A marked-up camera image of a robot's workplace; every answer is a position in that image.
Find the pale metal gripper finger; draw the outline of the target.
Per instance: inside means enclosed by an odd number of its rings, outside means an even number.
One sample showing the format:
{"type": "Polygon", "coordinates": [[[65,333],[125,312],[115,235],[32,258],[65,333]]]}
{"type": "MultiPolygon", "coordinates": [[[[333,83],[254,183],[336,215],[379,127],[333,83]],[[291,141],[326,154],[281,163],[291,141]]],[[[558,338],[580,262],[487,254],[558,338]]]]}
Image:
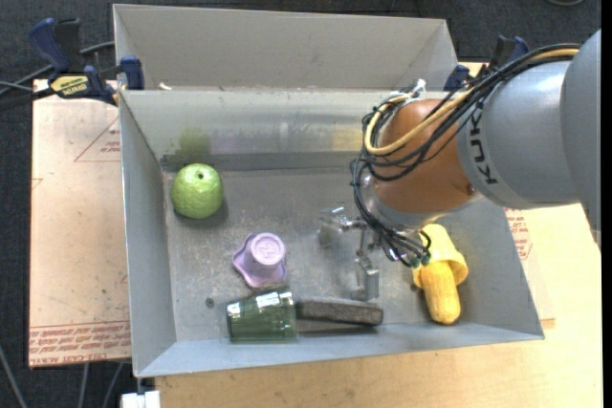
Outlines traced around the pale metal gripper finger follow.
{"type": "Polygon", "coordinates": [[[379,297],[380,270],[368,256],[355,259],[357,288],[352,291],[352,298],[359,301],[370,301],[379,297]]]}
{"type": "Polygon", "coordinates": [[[317,237],[322,247],[330,247],[340,239],[345,219],[345,208],[343,206],[324,208],[319,211],[317,237]]]}

